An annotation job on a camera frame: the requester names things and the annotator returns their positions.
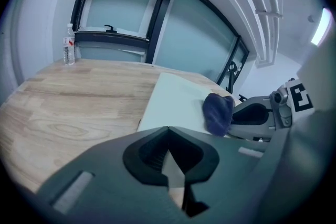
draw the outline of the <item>wood grain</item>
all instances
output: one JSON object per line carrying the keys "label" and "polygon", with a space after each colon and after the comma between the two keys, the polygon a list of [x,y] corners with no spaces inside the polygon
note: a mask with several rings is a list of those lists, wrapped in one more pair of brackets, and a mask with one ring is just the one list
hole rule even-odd
{"label": "wood grain", "polygon": [[55,62],[0,108],[1,155],[12,178],[36,191],[89,147],[134,133],[161,72],[229,95],[200,74],[145,63]]}

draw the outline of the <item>window frame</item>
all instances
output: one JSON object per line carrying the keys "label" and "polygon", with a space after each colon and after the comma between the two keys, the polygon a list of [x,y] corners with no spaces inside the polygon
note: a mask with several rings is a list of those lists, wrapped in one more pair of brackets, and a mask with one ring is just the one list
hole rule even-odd
{"label": "window frame", "polygon": [[[78,31],[80,20],[82,17],[83,8],[85,5],[86,0],[76,0],[72,16],[71,16],[71,23],[73,25],[73,30],[75,32],[75,40],[76,41],[95,41],[95,42],[106,42],[106,43],[114,43],[114,44],[121,44],[121,45],[128,45],[132,47],[139,47],[146,49],[146,63],[153,63],[153,58],[156,50],[156,46],[158,43],[159,35],[161,32],[161,28],[163,25],[164,17],[167,13],[167,9],[171,0],[156,0],[153,13],[150,19],[150,23],[148,26],[146,38],[129,36],[120,33],[110,33],[110,32],[98,32],[98,31]],[[233,60],[235,53],[237,51],[238,46],[241,46],[245,55],[241,64],[241,69],[243,68],[246,59],[249,54],[249,50],[246,48],[245,44],[242,41],[241,36],[238,34],[236,29],[232,26],[232,24],[227,20],[227,18],[219,11],[219,9],[212,4],[209,0],[199,0],[203,4],[205,4],[210,10],[212,10],[227,26],[228,28],[234,33],[237,37],[236,43],[234,45],[233,51],[231,52],[228,61],[226,62],[225,68],[222,71],[222,74],[219,76],[217,80],[217,84],[220,85],[225,73],[228,69],[229,63]]]}
{"label": "window frame", "polygon": [[241,71],[242,71],[242,69],[243,69],[243,67],[244,67],[244,64],[245,64],[245,62],[246,62],[246,60],[247,60],[247,57],[248,57],[248,55],[249,55],[249,50],[248,50],[247,47],[245,46],[245,44],[244,44],[244,42],[243,42],[243,40],[242,40],[242,37],[241,37],[241,36],[238,36],[237,39],[236,39],[236,43],[235,43],[235,46],[234,46],[234,48],[233,48],[233,51],[231,52],[230,57],[229,57],[229,59],[227,60],[227,63],[226,63],[226,65],[225,65],[225,67],[224,67],[224,70],[223,70],[221,76],[220,76],[219,79],[218,79],[218,82],[217,82],[218,85],[220,85],[220,84],[223,82],[225,75],[229,72],[229,66],[230,66],[230,63],[233,61],[233,58],[235,57],[235,54],[236,54],[236,52],[237,52],[237,50],[238,50],[238,47],[240,47],[240,48],[244,51],[244,57],[243,57],[243,59],[242,59],[242,61],[241,61],[242,63],[241,63],[240,71],[239,71],[239,72],[237,73],[237,75],[235,76],[235,81],[233,82],[233,85],[235,84],[235,82],[236,82],[238,76],[240,75],[240,73],[241,73]]}

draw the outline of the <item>plastic water bottle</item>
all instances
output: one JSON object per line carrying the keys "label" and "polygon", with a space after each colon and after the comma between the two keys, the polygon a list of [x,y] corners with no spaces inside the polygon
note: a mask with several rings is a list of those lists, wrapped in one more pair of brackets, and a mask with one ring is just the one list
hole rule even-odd
{"label": "plastic water bottle", "polygon": [[75,63],[75,33],[72,24],[68,24],[68,36],[63,39],[64,63],[71,66]]}

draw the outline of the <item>white sheet of paper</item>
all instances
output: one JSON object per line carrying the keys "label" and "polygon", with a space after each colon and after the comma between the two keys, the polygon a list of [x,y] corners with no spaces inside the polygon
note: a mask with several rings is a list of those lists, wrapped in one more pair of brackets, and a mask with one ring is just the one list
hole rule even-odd
{"label": "white sheet of paper", "polygon": [[178,126],[209,134],[202,111],[209,93],[212,91],[208,88],[170,73],[161,73],[138,131]]}

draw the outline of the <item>window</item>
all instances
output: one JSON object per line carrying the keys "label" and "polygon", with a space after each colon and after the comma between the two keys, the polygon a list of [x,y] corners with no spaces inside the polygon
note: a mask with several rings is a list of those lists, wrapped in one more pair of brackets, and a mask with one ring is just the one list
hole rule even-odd
{"label": "window", "polygon": [[208,0],[76,0],[71,23],[76,57],[154,63],[217,84],[226,79],[229,62],[242,67],[248,55]]}
{"label": "window", "polygon": [[153,63],[217,82],[236,36],[199,0],[171,0],[170,5]]}
{"label": "window", "polygon": [[86,0],[79,31],[106,31],[146,39],[156,0]]}
{"label": "window", "polygon": [[235,48],[231,54],[231,57],[228,60],[228,63],[225,67],[225,71],[222,73],[223,78],[220,78],[219,83],[218,83],[222,88],[226,89],[230,93],[232,93],[233,89],[229,88],[229,80],[230,80],[229,65],[230,63],[234,62],[234,64],[237,67],[237,70],[234,72],[234,76],[233,76],[233,81],[232,81],[232,86],[233,86],[240,72],[243,69],[243,66],[246,62],[248,54],[249,54],[249,51],[247,50],[246,46],[244,45],[241,39],[238,39],[235,45]]}

